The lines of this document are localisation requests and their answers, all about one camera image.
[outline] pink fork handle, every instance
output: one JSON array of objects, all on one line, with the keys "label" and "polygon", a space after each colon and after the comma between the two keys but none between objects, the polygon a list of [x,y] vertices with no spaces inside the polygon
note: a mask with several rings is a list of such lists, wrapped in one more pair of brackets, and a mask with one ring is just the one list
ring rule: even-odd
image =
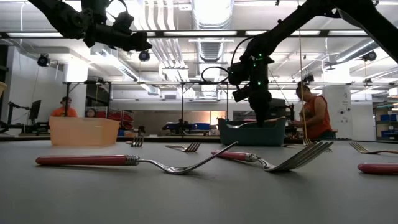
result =
[{"label": "pink fork handle", "polygon": [[41,156],[36,163],[47,166],[60,165],[97,165],[97,166],[125,166],[125,155],[113,156]]},{"label": "pink fork handle", "polygon": [[[216,153],[219,153],[219,150],[217,151],[212,151],[211,154],[214,155]],[[238,161],[247,161],[247,158],[250,156],[250,153],[245,153],[245,152],[223,152],[217,157],[221,157],[224,159],[234,159]]]},{"label": "pink fork handle", "polygon": [[398,174],[398,163],[363,163],[358,169],[365,174]]}]

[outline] red tank top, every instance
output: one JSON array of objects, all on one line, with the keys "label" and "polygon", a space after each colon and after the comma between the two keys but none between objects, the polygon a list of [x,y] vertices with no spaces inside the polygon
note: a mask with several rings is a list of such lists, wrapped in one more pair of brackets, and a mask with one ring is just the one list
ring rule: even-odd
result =
[{"label": "red tank top", "polygon": [[312,98],[311,101],[306,102],[304,104],[305,120],[308,121],[309,119],[311,119],[315,116],[315,100],[318,97],[322,98],[326,103],[325,117],[323,118],[322,123],[313,125],[311,127],[307,127],[307,137],[309,139],[316,139],[319,136],[321,136],[325,131],[332,131],[332,128],[330,126],[328,102],[326,101],[325,97],[323,97],[323,96],[316,96],[316,97]]}]

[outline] teal plastic bin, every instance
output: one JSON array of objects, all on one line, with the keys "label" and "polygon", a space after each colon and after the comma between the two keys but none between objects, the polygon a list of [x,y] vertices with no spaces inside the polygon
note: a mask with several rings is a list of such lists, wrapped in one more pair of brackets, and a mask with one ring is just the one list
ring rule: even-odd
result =
[{"label": "teal plastic bin", "polygon": [[257,123],[218,120],[221,143],[229,145],[238,141],[240,146],[281,146],[285,139],[286,118],[264,122],[262,128]]}]

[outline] woman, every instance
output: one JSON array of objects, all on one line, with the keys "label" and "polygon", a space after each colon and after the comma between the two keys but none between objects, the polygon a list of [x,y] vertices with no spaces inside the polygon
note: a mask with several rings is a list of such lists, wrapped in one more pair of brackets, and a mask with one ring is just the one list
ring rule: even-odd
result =
[{"label": "woman", "polygon": [[304,84],[302,85],[301,82],[298,83],[296,94],[305,104],[300,112],[301,121],[293,121],[292,124],[296,127],[304,128],[304,115],[307,138],[332,138],[333,130],[330,126],[328,102],[325,97],[312,94],[309,87]]},{"label": "woman", "polygon": [[97,114],[97,112],[93,108],[88,108],[86,110],[86,118],[95,118],[96,114]]}]

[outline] person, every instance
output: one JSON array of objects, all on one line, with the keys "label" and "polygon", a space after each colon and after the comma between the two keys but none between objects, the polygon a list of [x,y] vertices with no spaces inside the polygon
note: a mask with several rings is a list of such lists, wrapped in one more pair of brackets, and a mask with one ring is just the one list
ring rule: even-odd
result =
[{"label": "person", "polygon": [[301,121],[293,121],[292,124],[296,127],[304,128],[305,117],[307,138],[332,138],[333,130],[330,125],[328,102],[325,97],[312,94],[309,87],[302,85],[301,82],[298,83],[296,94],[305,104],[300,112]]},{"label": "person", "polygon": [[88,108],[86,110],[86,118],[95,118],[97,115],[97,112],[95,111],[94,108]]},{"label": "person", "polygon": [[77,118],[77,112],[75,109],[71,108],[70,105],[72,103],[72,99],[69,97],[67,98],[64,96],[60,104],[62,107],[55,109],[52,111],[51,116],[65,116],[65,105],[68,104],[68,117],[70,118]]}]

